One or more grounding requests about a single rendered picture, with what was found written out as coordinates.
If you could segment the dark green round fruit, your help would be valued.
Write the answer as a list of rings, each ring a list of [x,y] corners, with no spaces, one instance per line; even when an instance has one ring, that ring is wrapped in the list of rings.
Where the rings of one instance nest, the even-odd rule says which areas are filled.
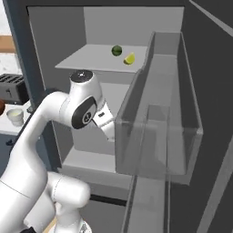
[[[113,56],[120,56],[122,54],[122,47],[119,45],[113,46],[111,52]]]

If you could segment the grey fridge drawer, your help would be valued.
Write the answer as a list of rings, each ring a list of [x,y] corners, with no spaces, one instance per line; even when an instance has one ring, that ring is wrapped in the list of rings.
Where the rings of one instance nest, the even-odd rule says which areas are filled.
[[[115,154],[115,143],[108,141],[105,134],[93,122],[81,129],[73,129],[74,147],[77,150],[106,154]]]

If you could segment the grey fridge shelf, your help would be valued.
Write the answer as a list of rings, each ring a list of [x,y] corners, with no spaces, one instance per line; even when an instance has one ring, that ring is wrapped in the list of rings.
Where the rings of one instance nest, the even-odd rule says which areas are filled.
[[[56,68],[135,73],[143,66],[146,52],[146,46],[122,46],[122,54],[114,56],[111,45],[88,44],[61,61]],[[135,62],[132,65],[126,65],[124,59],[130,53],[135,54]]]

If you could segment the dark blue base cupboard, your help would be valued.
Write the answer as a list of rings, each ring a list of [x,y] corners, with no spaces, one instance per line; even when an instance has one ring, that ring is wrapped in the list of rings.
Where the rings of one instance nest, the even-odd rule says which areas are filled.
[[[10,152],[18,139],[15,135],[0,134],[0,177],[3,175],[10,158]]]

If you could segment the yellow lemon wedge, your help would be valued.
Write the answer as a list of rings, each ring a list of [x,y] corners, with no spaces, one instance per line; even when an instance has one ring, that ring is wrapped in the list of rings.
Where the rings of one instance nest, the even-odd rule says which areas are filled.
[[[132,52],[130,53],[125,59],[124,59],[124,63],[126,65],[132,65],[135,62],[135,53]]]

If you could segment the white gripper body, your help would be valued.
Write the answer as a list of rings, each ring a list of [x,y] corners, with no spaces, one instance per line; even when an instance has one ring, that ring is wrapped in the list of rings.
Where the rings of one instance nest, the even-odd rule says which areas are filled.
[[[115,140],[115,122],[113,120],[106,122],[101,126],[101,130],[104,132],[108,141]]]

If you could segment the dark grey fridge door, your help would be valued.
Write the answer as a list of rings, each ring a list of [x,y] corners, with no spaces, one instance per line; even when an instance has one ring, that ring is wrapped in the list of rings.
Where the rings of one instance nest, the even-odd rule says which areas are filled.
[[[182,33],[204,134],[190,184],[171,186],[169,233],[198,233],[233,136],[233,37],[190,2]]]

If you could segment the glass of lemonade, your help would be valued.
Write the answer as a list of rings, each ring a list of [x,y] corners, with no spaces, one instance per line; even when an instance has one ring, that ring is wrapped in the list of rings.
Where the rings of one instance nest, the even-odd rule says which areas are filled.
[[[21,108],[10,109],[6,115],[15,127],[21,127],[24,124],[24,111]]]

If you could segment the clear tall door bin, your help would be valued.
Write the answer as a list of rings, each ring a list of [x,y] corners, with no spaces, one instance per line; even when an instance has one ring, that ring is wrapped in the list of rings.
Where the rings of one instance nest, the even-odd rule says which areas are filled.
[[[121,233],[164,233],[168,113],[147,107]]]

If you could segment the wooden wall shelf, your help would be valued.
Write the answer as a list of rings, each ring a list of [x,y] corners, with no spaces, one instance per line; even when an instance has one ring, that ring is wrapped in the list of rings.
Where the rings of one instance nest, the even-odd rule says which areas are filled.
[[[14,53],[15,44],[10,35],[0,35],[0,53]]]

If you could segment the dark grey fridge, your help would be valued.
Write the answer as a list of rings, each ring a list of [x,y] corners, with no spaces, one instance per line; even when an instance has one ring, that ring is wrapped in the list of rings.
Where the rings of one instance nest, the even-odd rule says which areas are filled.
[[[146,46],[154,32],[181,33],[182,0],[3,0],[33,112],[55,92],[70,91],[80,69],[56,65],[85,45]],[[114,122],[135,73],[92,71]],[[35,144],[46,170],[87,183],[79,209],[93,233],[121,233],[134,176],[116,172],[116,156],[77,150],[74,128],[50,121]],[[167,219],[169,185],[166,180]]]

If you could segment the clear grey door bin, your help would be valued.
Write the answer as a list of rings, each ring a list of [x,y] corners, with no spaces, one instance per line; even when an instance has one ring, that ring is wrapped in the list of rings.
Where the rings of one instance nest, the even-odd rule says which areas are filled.
[[[202,136],[184,36],[154,32],[115,120],[116,172],[187,185]]]

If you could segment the black toaster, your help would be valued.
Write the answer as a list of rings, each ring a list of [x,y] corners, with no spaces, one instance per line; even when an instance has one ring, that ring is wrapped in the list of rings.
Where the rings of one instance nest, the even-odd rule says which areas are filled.
[[[0,99],[6,104],[23,105],[29,100],[22,75],[0,75]]]

